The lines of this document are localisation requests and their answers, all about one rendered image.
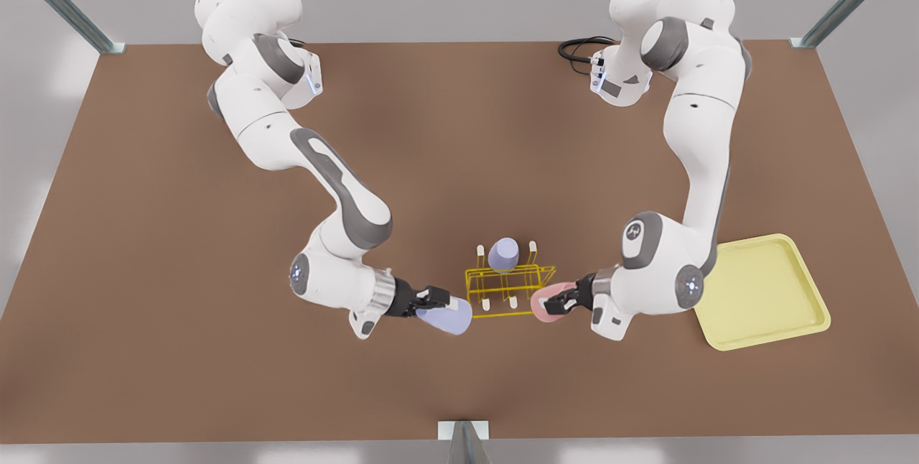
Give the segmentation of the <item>lavender cup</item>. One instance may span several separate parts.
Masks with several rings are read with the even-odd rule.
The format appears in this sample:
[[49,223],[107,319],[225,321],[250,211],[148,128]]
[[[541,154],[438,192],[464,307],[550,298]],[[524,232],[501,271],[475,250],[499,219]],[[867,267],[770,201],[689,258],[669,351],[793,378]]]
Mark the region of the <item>lavender cup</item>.
[[467,300],[451,296],[447,306],[417,308],[416,316],[442,332],[460,335],[472,323],[472,306]]
[[495,273],[509,273],[518,266],[519,245],[514,238],[500,238],[488,252],[487,262]]

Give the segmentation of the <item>pink cup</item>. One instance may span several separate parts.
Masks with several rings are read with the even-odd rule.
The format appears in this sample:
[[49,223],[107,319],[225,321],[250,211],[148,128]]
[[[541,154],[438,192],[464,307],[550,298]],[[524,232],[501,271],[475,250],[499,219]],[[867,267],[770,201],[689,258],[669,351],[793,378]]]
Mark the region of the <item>pink cup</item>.
[[532,294],[531,311],[543,323],[551,323],[578,306],[578,294],[574,282],[547,285]]

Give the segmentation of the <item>pale yellow tray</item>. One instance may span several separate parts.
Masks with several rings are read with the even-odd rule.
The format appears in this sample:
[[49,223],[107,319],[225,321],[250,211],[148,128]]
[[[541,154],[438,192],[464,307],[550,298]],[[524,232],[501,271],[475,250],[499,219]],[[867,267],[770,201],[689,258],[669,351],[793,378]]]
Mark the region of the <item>pale yellow tray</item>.
[[831,315],[795,242],[784,234],[717,245],[717,261],[694,307],[718,351],[824,332]]

